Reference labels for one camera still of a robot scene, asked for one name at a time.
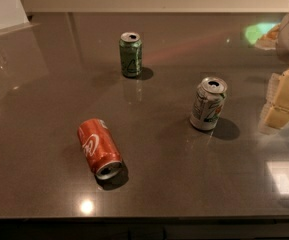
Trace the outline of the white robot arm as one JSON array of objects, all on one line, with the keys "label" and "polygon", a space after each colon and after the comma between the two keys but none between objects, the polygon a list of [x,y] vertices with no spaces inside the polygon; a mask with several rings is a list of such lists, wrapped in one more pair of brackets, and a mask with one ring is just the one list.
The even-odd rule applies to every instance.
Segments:
[{"label": "white robot arm", "polygon": [[[280,25],[266,34],[275,36],[275,48],[280,60],[289,66],[289,12]],[[289,69],[282,74],[273,74],[267,86],[266,103],[263,106],[259,130],[274,134],[289,122]]]}]

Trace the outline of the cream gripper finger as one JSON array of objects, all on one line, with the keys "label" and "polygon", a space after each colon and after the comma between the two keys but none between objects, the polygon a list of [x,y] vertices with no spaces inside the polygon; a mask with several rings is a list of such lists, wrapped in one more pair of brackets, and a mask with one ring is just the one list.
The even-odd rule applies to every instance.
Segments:
[{"label": "cream gripper finger", "polygon": [[289,69],[282,74],[271,75],[266,100],[276,108],[289,111]]},{"label": "cream gripper finger", "polygon": [[289,110],[266,103],[260,114],[260,127],[282,129],[289,122]]}]

